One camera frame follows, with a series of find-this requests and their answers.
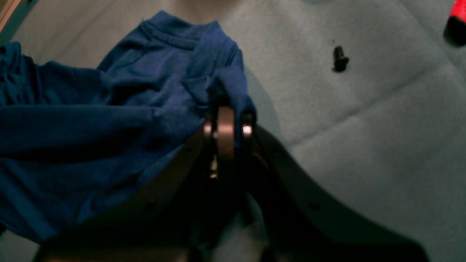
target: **red object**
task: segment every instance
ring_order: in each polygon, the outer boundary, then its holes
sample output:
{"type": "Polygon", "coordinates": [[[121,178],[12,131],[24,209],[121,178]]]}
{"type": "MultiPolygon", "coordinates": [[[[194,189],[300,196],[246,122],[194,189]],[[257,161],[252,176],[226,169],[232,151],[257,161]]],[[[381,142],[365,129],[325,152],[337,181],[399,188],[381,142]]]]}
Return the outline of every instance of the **red object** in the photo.
{"type": "Polygon", "coordinates": [[[466,44],[466,0],[456,0],[448,19],[448,33],[460,45],[466,44]]]}

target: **blue t-shirt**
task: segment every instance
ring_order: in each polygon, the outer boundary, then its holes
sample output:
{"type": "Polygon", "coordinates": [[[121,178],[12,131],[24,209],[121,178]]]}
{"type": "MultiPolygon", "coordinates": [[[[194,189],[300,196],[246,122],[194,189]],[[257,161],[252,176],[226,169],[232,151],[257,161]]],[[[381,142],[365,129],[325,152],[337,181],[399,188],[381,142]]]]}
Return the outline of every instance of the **blue t-shirt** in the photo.
{"type": "Polygon", "coordinates": [[[161,11],[97,69],[38,66],[17,42],[0,63],[0,223],[39,243],[146,185],[213,100],[255,115],[242,53],[216,21],[161,11]]]}

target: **gray upholstered surface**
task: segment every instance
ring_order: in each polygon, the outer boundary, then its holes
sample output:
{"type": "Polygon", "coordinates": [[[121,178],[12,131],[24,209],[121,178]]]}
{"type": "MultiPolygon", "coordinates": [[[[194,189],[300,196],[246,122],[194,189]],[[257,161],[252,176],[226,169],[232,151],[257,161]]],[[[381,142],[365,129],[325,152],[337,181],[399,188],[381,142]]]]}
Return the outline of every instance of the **gray upholstered surface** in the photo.
{"type": "MultiPolygon", "coordinates": [[[[14,39],[38,63],[95,67],[160,9],[193,23],[217,19],[243,50],[259,123],[313,179],[351,208],[420,241],[432,261],[464,262],[466,48],[444,40],[451,6],[446,0],[41,0],[14,39]],[[340,74],[331,70],[335,45],[351,59],[340,74]]],[[[218,260],[235,261],[228,253],[242,252],[239,261],[247,261],[258,255],[254,246],[260,246],[254,230],[241,229],[218,250],[218,260]]]]}

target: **black screw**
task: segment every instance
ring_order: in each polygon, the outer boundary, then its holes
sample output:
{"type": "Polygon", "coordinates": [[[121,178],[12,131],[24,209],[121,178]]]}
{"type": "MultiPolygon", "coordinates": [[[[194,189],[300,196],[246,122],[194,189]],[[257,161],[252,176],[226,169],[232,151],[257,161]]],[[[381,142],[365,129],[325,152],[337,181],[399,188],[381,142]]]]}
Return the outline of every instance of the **black screw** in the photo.
{"type": "Polygon", "coordinates": [[[349,61],[350,59],[345,57],[345,54],[343,53],[343,48],[341,46],[335,47],[335,50],[333,51],[333,65],[335,66],[335,71],[344,71],[349,61]]]}

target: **black bolt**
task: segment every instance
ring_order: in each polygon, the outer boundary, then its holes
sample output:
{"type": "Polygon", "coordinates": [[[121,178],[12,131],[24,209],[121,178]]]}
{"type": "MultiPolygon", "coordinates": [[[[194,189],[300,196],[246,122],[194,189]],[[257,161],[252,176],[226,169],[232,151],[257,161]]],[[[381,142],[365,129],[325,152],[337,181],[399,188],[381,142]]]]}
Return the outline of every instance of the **black bolt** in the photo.
{"type": "Polygon", "coordinates": [[[349,61],[350,59],[345,57],[345,54],[343,53],[343,48],[341,46],[335,47],[335,50],[333,51],[333,65],[335,66],[335,71],[344,71],[349,61]]]}

